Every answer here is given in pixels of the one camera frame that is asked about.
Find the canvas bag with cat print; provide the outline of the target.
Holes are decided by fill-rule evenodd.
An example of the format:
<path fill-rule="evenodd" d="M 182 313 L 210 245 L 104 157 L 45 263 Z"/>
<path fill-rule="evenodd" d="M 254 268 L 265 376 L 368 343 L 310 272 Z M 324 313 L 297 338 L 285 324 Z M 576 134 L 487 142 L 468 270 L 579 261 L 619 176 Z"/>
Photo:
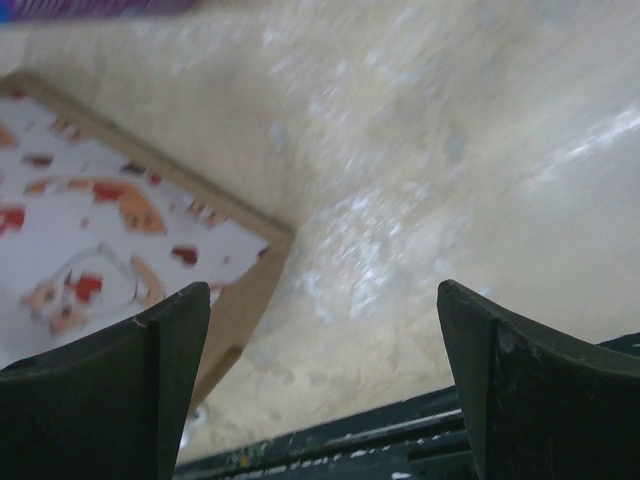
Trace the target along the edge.
<path fill-rule="evenodd" d="M 2 78 L 3 365 L 203 282 L 198 406 L 246 347 L 293 238 L 37 76 Z"/>

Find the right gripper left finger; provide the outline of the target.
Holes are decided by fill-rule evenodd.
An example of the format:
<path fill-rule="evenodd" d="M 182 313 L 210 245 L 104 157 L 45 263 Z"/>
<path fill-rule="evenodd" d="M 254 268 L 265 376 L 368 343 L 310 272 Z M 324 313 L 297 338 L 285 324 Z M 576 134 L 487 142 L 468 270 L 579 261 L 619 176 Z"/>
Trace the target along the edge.
<path fill-rule="evenodd" d="M 194 283 L 2 369 L 2 478 L 172 478 L 209 318 Z"/>

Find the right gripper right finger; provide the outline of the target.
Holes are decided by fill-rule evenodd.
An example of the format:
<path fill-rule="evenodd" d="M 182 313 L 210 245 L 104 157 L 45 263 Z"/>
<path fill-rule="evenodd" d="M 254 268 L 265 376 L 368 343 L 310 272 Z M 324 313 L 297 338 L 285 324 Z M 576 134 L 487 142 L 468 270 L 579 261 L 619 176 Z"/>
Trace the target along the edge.
<path fill-rule="evenodd" d="M 638 335 L 590 344 L 453 280 L 437 312 L 480 478 L 638 478 Z"/>

